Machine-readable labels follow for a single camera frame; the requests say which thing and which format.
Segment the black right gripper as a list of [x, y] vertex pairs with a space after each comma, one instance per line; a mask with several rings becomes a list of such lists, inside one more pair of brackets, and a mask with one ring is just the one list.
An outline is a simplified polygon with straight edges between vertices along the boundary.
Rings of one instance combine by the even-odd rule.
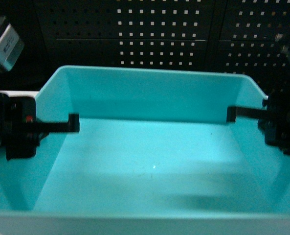
[[[266, 110], [229, 106], [226, 122], [236, 122], [237, 117], [259, 119], [258, 128], [264, 134], [265, 144], [277, 147], [290, 156], [290, 92], [273, 92], [263, 100]], [[274, 117], [262, 119], [269, 113]]]

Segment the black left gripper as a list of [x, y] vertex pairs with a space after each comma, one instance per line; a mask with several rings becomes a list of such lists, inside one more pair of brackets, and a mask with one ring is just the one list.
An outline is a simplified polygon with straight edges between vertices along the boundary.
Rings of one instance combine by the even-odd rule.
[[[46, 133], [78, 133], [79, 114], [69, 114], [67, 122], [37, 122], [36, 101], [31, 96], [13, 96], [0, 93], [0, 149], [6, 159], [28, 159], [36, 155]], [[36, 132], [27, 129], [36, 123]]]

